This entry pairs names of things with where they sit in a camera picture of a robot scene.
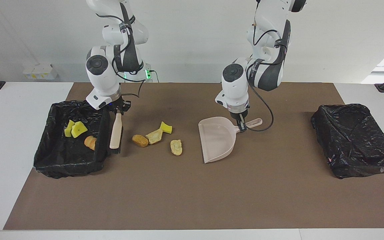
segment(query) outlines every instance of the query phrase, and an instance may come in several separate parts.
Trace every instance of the brown table mat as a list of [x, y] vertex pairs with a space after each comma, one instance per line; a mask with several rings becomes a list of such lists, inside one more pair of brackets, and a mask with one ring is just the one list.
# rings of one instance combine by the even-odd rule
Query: brown table mat
[[[135, 92], [137, 84], [123, 84]], [[76, 83], [68, 100], [83, 100]], [[229, 117], [214, 102], [220, 84], [145, 84], [123, 117], [122, 153], [93, 175], [51, 179], [33, 169], [6, 222], [7, 230], [384, 228], [384, 174], [339, 180], [324, 158], [310, 118], [322, 104], [343, 104], [333, 84], [282, 83], [260, 91], [275, 114], [264, 133], [238, 134], [225, 159], [203, 164], [198, 122]], [[250, 92], [247, 120], [270, 116]], [[134, 134], [161, 121], [172, 135], [144, 149]], [[183, 155], [169, 143], [183, 142]]]

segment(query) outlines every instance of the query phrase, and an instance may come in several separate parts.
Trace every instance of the food scrap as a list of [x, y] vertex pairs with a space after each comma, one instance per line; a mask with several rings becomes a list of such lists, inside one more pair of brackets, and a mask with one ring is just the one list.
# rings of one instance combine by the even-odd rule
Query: food scrap
[[176, 155], [180, 156], [182, 155], [183, 149], [182, 149], [182, 141], [181, 140], [172, 140], [170, 142], [171, 152]]
[[139, 147], [146, 147], [149, 144], [149, 140], [142, 135], [134, 135], [132, 140]]
[[93, 136], [88, 136], [84, 140], [84, 145], [94, 151], [94, 149], [96, 148], [96, 141], [97, 141], [97, 138]]
[[153, 131], [146, 135], [146, 138], [149, 140], [149, 144], [155, 144], [162, 140], [163, 138], [163, 131], [161, 129], [158, 129], [156, 131]]

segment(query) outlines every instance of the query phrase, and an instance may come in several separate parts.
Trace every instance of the green led light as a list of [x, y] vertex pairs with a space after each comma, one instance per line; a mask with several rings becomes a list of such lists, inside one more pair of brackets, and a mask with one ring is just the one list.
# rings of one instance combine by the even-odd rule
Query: green led light
[[149, 72], [149, 70], [145, 70], [146, 71], [146, 77], [148, 78], [148, 79], [151, 79], [152, 78], [152, 75], [151, 75], [151, 73]]

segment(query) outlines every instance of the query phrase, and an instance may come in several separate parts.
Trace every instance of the pink dustpan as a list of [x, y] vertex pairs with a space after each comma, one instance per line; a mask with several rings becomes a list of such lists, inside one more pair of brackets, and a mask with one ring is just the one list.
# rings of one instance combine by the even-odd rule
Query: pink dustpan
[[[246, 123], [249, 128], [257, 127], [263, 120], [257, 118]], [[238, 126], [225, 117], [212, 117], [199, 122], [199, 135], [201, 137], [204, 163], [214, 162], [228, 156], [235, 145]]]

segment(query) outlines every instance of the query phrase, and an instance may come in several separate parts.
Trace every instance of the yellow sponge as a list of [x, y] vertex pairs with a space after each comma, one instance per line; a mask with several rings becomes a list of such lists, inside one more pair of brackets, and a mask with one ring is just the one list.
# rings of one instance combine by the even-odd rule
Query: yellow sponge
[[72, 132], [72, 128], [64, 129], [64, 136], [66, 138], [72, 137], [72, 133], [71, 132]]
[[168, 126], [167, 124], [165, 124], [165, 122], [161, 122], [160, 129], [163, 132], [168, 133], [168, 134], [171, 134], [173, 132], [173, 127], [172, 126]]
[[64, 129], [64, 135], [66, 138], [72, 137], [72, 127], [75, 124], [74, 121], [69, 120], [69, 123], [67, 124], [67, 127]]
[[75, 125], [75, 122], [72, 121], [72, 120], [69, 120], [69, 123], [67, 124], [67, 129], [71, 129], [73, 127], [73, 125]]
[[85, 125], [82, 122], [76, 122], [75, 125], [72, 126], [72, 137], [77, 138], [79, 135], [88, 131]]

